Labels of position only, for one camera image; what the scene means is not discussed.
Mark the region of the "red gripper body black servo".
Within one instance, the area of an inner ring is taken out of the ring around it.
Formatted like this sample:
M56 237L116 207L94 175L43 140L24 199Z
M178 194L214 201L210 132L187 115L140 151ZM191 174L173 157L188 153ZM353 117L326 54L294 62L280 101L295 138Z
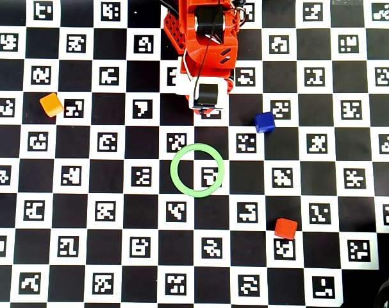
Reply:
M187 75L187 70L183 60L180 60L180 93L192 94L200 65L192 59L186 59L186 64L189 69L190 76ZM204 66L201 71L201 77L223 78L228 84L228 93L230 93L233 89L233 77L231 76L231 73L231 69L217 69Z

